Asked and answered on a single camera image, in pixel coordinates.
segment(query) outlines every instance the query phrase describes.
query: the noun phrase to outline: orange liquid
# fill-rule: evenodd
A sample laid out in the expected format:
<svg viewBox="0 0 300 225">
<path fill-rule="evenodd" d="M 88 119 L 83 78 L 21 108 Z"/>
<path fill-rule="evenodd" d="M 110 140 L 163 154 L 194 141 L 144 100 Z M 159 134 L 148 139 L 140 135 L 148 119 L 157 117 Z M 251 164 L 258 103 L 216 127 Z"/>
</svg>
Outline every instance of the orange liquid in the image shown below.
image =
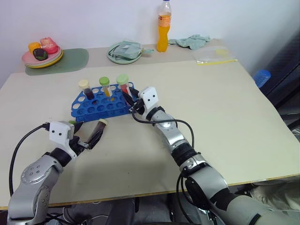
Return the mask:
<svg viewBox="0 0 300 225">
<path fill-rule="evenodd" d="M 104 88 L 104 94 L 105 94 L 106 97 L 110 97 L 111 96 L 110 93 L 109 93 L 109 91 L 108 91 L 108 88 Z"/>
<path fill-rule="evenodd" d="M 170 15 L 162 15 L 161 17 L 170 17 Z M 160 53 L 167 51 L 168 48 L 168 32 L 170 26 L 158 26 L 159 39 L 157 42 L 157 50 Z"/>
</svg>

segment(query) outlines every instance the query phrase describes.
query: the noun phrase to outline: green tray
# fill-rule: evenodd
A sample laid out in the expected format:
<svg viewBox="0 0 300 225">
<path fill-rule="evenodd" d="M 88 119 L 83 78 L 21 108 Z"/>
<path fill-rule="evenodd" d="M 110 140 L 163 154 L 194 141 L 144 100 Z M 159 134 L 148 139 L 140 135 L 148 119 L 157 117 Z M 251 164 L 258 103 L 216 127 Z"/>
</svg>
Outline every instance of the green tray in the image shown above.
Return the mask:
<svg viewBox="0 0 300 225">
<path fill-rule="evenodd" d="M 106 55 L 107 55 L 107 57 L 108 57 L 111 61 L 113 61 L 114 63 L 117 63 L 117 64 L 123 64 L 123 65 L 124 65 L 124 64 L 130 64 L 130 63 L 133 63 L 133 62 L 137 61 L 137 60 L 141 57 L 142 54 L 140 53 L 139 56 L 136 57 L 136 58 L 133 59 L 133 60 L 131 60 L 131 59 L 125 59 L 125 58 L 119 59 L 119 60 L 115 60 L 113 56 L 109 55 L 109 52 L 110 52 L 111 50 L 113 50 L 115 47 L 117 47 L 118 45 L 120 45 L 120 43 L 122 43 L 122 42 L 116 43 L 116 44 L 114 44 L 114 45 L 112 45 L 112 46 L 109 47 L 109 49 L 108 49 Z"/>
<path fill-rule="evenodd" d="M 86 66 L 89 61 L 89 52 L 83 48 L 64 50 L 62 58 L 51 66 L 45 68 L 26 67 L 25 73 L 29 76 L 58 74 L 77 71 Z"/>
</svg>

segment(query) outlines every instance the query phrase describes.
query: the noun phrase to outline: cloth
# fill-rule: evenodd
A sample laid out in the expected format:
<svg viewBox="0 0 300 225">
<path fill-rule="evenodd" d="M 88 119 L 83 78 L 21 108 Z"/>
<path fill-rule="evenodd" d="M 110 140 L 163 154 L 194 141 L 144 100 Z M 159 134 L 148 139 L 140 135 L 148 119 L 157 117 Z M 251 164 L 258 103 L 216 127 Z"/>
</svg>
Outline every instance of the cloth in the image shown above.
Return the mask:
<svg viewBox="0 0 300 225">
<path fill-rule="evenodd" d="M 291 182 L 269 186 L 258 186 L 250 191 L 251 196 L 278 210 L 300 211 L 300 184 Z"/>
<path fill-rule="evenodd" d="M 183 39 L 170 39 L 168 41 L 169 45 L 178 45 L 181 47 L 189 47 L 191 50 L 195 50 L 203 47 L 206 42 L 210 42 L 210 37 L 202 37 L 199 34 L 194 34 L 188 38 Z"/>
</svg>

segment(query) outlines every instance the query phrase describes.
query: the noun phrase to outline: test tube rack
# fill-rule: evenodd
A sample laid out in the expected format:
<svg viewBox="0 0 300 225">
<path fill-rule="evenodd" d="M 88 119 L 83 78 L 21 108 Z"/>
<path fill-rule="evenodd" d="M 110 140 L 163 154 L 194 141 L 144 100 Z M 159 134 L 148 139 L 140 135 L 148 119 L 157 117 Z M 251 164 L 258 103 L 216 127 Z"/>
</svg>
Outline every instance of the test tube rack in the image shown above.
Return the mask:
<svg viewBox="0 0 300 225">
<path fill-rule="evenodd" d="M 134 88 L 132 82 L 129 82 L 129 86 Z M 87 122 L 130 113 L 130 106 L 127 105 L 119 85 L 111 84 L 111 97 L 105 96 L 102 87 L 91 89 L 94 93 L 93 99 L 88 100 L 81 91 L 72 103 L 71 115 L 76 118 L 76 122 Z"/>
</svg>

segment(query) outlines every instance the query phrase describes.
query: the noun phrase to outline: wooden table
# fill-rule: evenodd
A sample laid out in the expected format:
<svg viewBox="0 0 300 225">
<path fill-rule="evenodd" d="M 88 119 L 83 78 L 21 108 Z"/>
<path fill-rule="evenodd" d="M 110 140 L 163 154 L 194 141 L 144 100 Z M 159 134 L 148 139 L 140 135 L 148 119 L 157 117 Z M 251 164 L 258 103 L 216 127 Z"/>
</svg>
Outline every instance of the wooden table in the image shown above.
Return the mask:
<svg viewBox="0 0 300 225">
<path fill-rule="evenodd" d="M 122 73 L 137 89 L 156 87 L 159 104 L 192 126 L 195 150 L 228 184 L 300 173 L 299 142 L 240 63 L 199 66 L 190 50 L 170 46 L 167 53 L 120 66 L 106 59 L 105 51 L 89 49 L 87 67 L 76 72 L 28 76 L 20 67 L 0 90 L 0 209 L 9 202 L 9 164 L 19 140 L 45 121 L 71 120 L 80 79 L 88 79 L 93 87 L 99 86 L 101 76 L 115 83 Z M 107 120 L 95 148 L 65 167 L 53 188 L 52 205 L 174 192 L 179 168 L 153 127 L 135 122 L 131 115 Z M 78 135 L 83 141 L 95 125 L 92 121 L 82 126 Z M 185 125 L 179 129 L 191 140 Z M 47 131 L 26 139 L 15 161 L 15 189 L 23 169 L 52 149 Z"/>
</svg>

